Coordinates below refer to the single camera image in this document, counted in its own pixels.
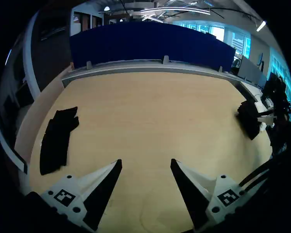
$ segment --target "blue divider panel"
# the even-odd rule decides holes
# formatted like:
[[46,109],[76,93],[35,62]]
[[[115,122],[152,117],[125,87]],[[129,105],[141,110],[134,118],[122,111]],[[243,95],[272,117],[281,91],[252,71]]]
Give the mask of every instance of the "blue divider panel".
[[75,68],[110,61],[163,59],[230,71],[235,49],[212,35],[172,24],[131,22],[93,28],[70,37]]

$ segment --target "screw hole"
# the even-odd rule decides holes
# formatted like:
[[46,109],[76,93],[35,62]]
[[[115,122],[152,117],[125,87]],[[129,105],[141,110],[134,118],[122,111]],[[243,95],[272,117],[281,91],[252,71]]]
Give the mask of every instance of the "screw hole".
[[79,213],[81,211],[79,207],[74,207],[72,210],[74,213]]
[[217,207],[217,206],[215,206],[215,207],[212,208],[211,211],[212,211],[213,213],[218,213],[218,212],[220,211],[220,208]]

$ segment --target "white wall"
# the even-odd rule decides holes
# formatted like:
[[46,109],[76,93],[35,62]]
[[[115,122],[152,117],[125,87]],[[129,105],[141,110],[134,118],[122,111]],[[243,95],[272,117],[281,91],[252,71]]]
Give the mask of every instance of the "white wall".
[[249,60],[253,64],[256,64],[261,53],[263,53],[264,61],[263,74],[267,77],[270,61],[270,47],[256,36],[251,36]]
[[[102,14],[98,13],[99,10],[100,10],[100,6],[98,4],[93,3],[93,2],[85,2],[85,3],[82,3],[82,4],[72,8],[71,18],[70,18],[70,36],[73,36],[74,34],[76,34],[76,31],[78,31],[78,29],[74,26],[74,22],[73,22],[73,17],[74,17],[75,11],[102,18]],[[92,27],[92,17],[90,17],[90,25]]]
[[22,41],[20,41],[17,45],[15,45],[12,48],[9,59],[7,60],[7,64],[4,68],[0,83],[0,109],[3,107],[4,101],[8,96],[11,97],[12,101],[19,105],[15,96],[15,93],[17,92],[18,89],[18,85],[17,81],[14,78],[13,64],[18,54],[22,51],[22,47],[23,43]]
[[30,93],[32,98],[36,100],[36,98],[40,95],[41,91],[36,81],[35,72],[33,71],[32,66],[32,57],[31,57],[31,38],[32,38],[32,30],[35,24],[36,18],[38,16],[38,12],[30,19],[26,32],[24,35],[23,42],[23,63],[24,63],[24,71],[25,71],[25,79],[27,81]]
[[267,26],[264,26],[259,32],[256,31],[256,24],[247,17],[243,16],[243,14],[239,12],[234,12],[230,10],[215,10],[218,14],[224,17],[221,18],[217,14],[211,12],[211,15],[206,14],[192,14],[192,13],[183,13],[177,16],[179,17],[169,17],[164,20],[165,23],[172,23],[173,21],[184,21],[184,20],[203,20],[203,21],[212,21],[219,22],[222,25],[232,25],[242,30],[249,32],[251,35],[259,38],[264,41],[270,47],[273,47],[279,54],[282,55],[282,51],[280,46],[278,45],[276,39],[273,34],[270,32]]

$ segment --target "ceiling light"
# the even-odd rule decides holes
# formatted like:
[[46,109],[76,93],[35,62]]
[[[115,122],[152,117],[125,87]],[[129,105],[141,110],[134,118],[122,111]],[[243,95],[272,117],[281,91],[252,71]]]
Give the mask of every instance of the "ceiling light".
[[10,49],[9,54],[7,55],[7,59],[5,61],[5,66],[7,65],[7,60],[9,59],[9,56],[10,56],[11,52],[12,52],[12,49]]
[[[156,14],[153,13],[153,14],[149,15],[149,17],[152,17],[152,16],[154,16],[154,15],[156,15]],[[145,21],[145,20],[146,20],[146,18],[143,18],[143,19],[142,19],[142,21]]]
[[146,19],[151,19],[153,21],[156,21],[156,22],[160,22],[160,23],[163,23],[163,21],[159,20],[159,19],[155,19],[155,18],[151,18],[149,16],[145,16]]
[[189,7],[157,7],[157,8],[141,10],[140,12],[145,13],[145,12],[162,11],[162,10],[182,10],[182,11],[198,12],[198,13],[210,15],[210,12],[207,10],[189,8]]
[[204,3],[206,3],[207,5],[209,5],[209,6],[213,7],[213,4],[211,4],[211,3],[210,3],[210,2],[208,2],[208,1],[204,1]]
[[263,21],[256,31],[260,31],[262,27],[264,27],[265,25],[266,25],[266,22]]

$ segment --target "light wood surface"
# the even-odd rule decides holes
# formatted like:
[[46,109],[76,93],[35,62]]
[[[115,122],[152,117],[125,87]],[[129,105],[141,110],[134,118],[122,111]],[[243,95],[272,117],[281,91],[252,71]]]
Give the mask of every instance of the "light wood surface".
[[[180,73],[121,73],[71,82],[36,138],[29,179],[44,192],[61,177],[81,177],[118,158],[123,169],[100,232],[183,232],[192,222],[170,170],[175,158],[210,177],[240,182],[271,155],[266,132],[253,141],[235,113],[245,98],[228,81]],[[40,145],[56,110],[78,106],[68,165],[39,172]]]

